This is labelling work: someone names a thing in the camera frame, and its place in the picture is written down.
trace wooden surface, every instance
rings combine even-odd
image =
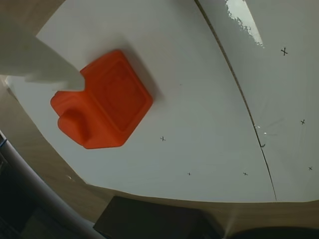
[[[36,34],[63,2],[1,0],[0,11],[11,15]],[[93,222],[98,219],[112,196],[119,195],[148,202],[202,209],[226,231],[228,236],[256,227],[319,227],[318,201],[268,204],[198,203],[142,198],[86,185],[43,138],[20,104],[2,84],[0,112],[0,129],[22,157],[63,200],[84,218]]]

